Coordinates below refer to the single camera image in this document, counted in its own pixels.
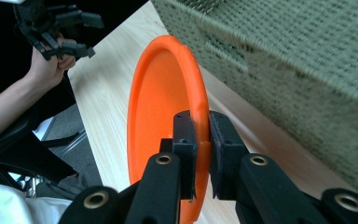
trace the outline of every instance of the wicker basket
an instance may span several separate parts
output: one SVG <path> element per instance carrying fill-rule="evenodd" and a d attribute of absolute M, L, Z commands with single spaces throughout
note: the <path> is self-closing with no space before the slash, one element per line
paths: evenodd
<path fill-rule="evenodd" d="M 358 0 L 152 0 L 199 63 L 358 189 Z"/>

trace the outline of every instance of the human hand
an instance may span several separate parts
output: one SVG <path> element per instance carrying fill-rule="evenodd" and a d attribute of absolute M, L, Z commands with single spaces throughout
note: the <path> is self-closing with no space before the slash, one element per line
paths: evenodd
<path fill-rule="evenodd" d="M 75 43 L 75 40 L 60 36 L 57 42 L 61 45 L 62 42 Z M 66 54 L 61 58 L 52 56 L 47 61 L 37 49 L 33 48 L 31 68 L 26 77 L 32 81 L 35 88 L 47 92 L 62 81 L 64 71 L 73 67 L 75 63 L 75 56 Z"/>

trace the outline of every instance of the orange plate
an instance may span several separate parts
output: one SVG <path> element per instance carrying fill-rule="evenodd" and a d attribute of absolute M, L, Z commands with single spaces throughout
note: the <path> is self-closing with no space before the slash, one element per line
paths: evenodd
<path fill-rule="evenodd" d="M 196 195 L 181 202 L 181 223 L 197 221 L 208 183 L 209 105 L 197 61 L 175 37 L 154 39 L 138 62 L 131 86 L 127 156 L 130 182 L 141 179 L 148 159 L 159 153 L 161 138 L 172 138 L 173 117 L 189 110 L 199 146 Z"/>

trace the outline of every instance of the table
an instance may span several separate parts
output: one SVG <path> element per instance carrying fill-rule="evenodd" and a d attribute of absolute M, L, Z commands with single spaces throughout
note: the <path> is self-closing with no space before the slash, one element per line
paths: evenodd
<path fill-rule="evenodd" d="M 96 55 L 80 59 L 68 73 L 103 184 L 117 191 L 130 185 L 126 121 L 132 76 L 145 47 L 166 34 L 148 2 L 95 46 Z M 329 188 L 354 190 L 212 71 L 200 69 L 211 110 L 231 119 L 250 151 L 270 156 L 314 197 L 320 198 Z M 214 200 L 209 184 L 198 223 L 239 223 L 234 206 L 234 202 Z"/>

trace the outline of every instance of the white fabric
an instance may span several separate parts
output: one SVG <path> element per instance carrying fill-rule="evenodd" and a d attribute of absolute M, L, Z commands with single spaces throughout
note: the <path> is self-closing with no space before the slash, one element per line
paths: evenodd
<path fill-rule="evenodd" d="M 55 224 L 71 202 L 25 198 L 21 191 L 0 185 L 0 224 Z"/>

